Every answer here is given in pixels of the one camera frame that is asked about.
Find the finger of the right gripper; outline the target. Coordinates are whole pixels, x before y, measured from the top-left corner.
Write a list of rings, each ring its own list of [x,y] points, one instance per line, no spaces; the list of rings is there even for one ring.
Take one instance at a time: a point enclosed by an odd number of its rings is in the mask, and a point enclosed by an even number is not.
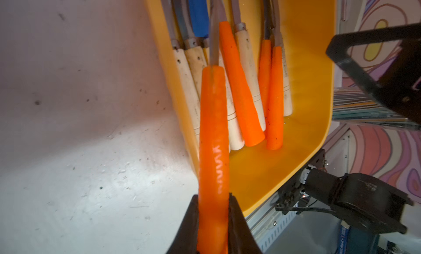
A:
[[[340,34],[327,56],[343,72],[343,88],[356,87],[376,103],[421,122],[421,25]]]

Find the blue blade wooden sickle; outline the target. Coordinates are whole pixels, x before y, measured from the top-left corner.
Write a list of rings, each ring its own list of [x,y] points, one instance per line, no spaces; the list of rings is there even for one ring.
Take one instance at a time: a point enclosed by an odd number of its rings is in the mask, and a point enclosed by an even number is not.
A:
[[[209,15],[207,0],[188,0],[190,21],[195,36],[203,46],[205,60],[209,57]]]

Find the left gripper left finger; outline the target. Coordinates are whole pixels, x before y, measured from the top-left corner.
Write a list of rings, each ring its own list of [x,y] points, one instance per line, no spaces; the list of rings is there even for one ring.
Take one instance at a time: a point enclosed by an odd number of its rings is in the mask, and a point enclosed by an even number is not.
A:
[[[198,195],[195,194],[166,254],[197,254],[198,217]]]

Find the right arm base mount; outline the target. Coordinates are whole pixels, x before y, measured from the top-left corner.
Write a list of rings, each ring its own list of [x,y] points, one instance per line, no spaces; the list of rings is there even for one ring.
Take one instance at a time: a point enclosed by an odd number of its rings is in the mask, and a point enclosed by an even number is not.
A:
[[[406,205],[414,202],[401,190],[361,173],[329,174],[320,149],[279,190],[275,210],[328,213],[351,227],[373,234],[406,234],[401,223]]]

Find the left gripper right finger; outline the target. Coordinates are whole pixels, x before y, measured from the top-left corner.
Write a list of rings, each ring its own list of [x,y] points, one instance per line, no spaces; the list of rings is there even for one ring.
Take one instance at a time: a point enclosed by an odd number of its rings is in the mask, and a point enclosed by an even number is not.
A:
[[[228,254],[262,254],[232,194],[229,198]]]

